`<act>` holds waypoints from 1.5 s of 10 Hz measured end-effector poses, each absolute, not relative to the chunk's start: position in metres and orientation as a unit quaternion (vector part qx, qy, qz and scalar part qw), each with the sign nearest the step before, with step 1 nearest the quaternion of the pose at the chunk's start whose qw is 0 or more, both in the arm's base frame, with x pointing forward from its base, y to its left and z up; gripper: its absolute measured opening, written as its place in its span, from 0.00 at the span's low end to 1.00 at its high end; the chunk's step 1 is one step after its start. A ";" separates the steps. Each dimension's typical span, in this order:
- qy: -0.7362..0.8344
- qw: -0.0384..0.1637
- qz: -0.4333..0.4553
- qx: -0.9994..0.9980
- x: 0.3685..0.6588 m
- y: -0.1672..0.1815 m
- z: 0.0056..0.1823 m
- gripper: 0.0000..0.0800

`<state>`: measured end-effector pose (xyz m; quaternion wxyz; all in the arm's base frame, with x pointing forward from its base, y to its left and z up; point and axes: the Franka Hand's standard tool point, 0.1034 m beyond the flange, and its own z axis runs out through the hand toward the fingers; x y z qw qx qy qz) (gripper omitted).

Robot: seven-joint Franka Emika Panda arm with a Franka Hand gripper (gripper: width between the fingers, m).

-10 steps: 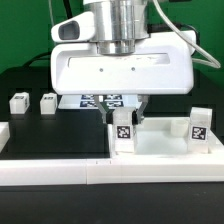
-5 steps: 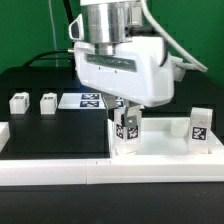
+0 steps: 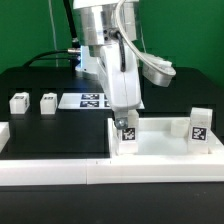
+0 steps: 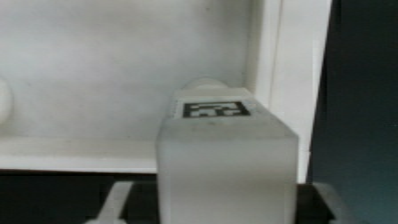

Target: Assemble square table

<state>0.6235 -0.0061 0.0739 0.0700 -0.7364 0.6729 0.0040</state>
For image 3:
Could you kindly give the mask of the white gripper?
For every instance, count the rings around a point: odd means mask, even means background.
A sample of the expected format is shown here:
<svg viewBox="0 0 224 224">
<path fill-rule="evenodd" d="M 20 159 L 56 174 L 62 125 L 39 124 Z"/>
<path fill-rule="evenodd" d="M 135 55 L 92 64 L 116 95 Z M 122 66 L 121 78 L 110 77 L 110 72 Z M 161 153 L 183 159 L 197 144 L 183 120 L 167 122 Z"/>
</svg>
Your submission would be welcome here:
<svg viewBox="0 0 224 224">
<path fill-rule="evenodd" d="M 129 110 L 138 109 L 141 104 L 140 81 L 137 60 L 132 50 L 125 45 L 126 70 L 121 71 L 121 56 L 118 44 L 105 45 L 100 48 L 98 79 L 115 113 L 127 114 Z M 128 118 L 119 117 L 114 121 L 118 130 L 128 128 Z"/>
</svg>

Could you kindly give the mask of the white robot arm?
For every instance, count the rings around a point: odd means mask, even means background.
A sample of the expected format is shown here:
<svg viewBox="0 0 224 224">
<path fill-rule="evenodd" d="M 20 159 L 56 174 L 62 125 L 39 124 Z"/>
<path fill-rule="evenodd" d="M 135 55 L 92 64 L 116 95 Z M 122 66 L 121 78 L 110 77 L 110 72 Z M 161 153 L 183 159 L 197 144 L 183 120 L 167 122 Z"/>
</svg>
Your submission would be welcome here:
<svg viewBox="0 0 224 224">
<path fill-rule="evenodd" d="M 81 62 L 76 68 L 83 77 L 97 80 L 114 112 L 115 127 L 129 126 L 128 115 L 140 106 L 137 59 L 116 23 L 119 0 L 74 0 Z"/>
</svg>

